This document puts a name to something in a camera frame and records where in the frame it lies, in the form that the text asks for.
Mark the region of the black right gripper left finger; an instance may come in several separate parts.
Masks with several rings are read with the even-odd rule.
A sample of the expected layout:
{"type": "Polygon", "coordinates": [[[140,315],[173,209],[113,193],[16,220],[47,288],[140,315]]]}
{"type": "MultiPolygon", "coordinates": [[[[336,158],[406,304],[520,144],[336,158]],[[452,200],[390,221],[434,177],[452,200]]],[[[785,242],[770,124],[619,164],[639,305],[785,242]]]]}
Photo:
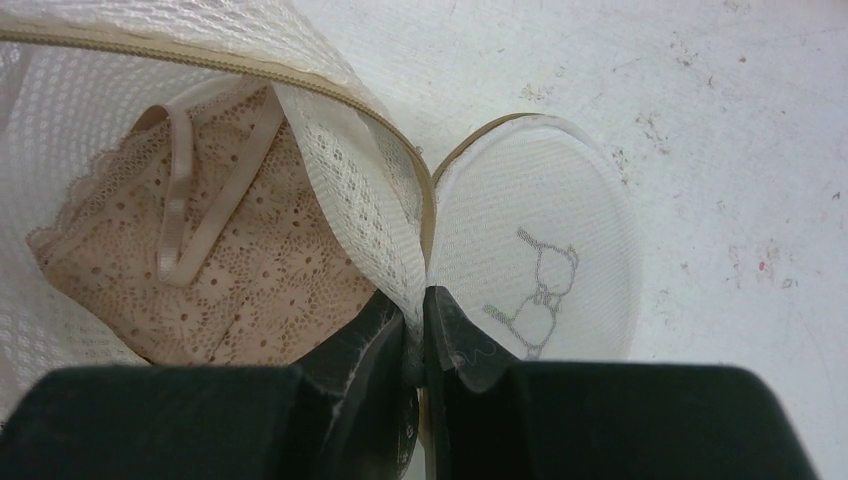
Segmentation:
{"type": "Polygon", "coordinates": [[[5,479],[397,479],[403,315],[371,297],[294,364],[74,367],[1,433],[5,479]]]}

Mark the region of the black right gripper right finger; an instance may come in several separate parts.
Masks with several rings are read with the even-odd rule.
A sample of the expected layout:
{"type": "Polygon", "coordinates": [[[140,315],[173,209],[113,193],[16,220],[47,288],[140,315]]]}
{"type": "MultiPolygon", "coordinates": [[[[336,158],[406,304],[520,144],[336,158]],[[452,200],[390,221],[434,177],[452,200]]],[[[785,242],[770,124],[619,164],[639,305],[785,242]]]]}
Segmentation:
{"type": "Polygon", "coordinates": [[[778,399],[731,366],[522,361],[424,302],[431,479],[812,479],[778,399]]]}

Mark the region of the white round mesh laundry bag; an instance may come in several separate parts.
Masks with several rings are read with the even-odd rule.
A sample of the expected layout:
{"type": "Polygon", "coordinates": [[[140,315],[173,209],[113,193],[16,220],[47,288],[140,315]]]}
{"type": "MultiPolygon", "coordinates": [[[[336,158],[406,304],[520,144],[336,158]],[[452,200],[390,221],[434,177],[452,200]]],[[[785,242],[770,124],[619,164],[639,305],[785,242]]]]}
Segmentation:
{"type": "Polygon", "coordinates": [[[1,5],[2,426],[47,374],[153,364],[45,279],[29,235],[151,106],[219,78],[269,83],[333,234],[402,312],[406,454],[427,451],[424,302],[447,289],[522,361],[623,359],[639,310],[633,216],[602,151],[543,114],[495,119],[430,171],[288,1],[1,5]]]}

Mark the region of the beige lace bra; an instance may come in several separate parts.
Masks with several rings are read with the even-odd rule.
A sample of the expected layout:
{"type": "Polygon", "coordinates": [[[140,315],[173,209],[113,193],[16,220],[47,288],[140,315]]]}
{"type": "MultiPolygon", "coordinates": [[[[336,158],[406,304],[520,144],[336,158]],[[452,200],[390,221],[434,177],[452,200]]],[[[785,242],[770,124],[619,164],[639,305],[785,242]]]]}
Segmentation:
{"type": "Polygon", "coordinates": [[[28,243],[50,285],[150,363],[289,364],[375,293],[265,81],[153,105],[90,166],[28,243]]]}

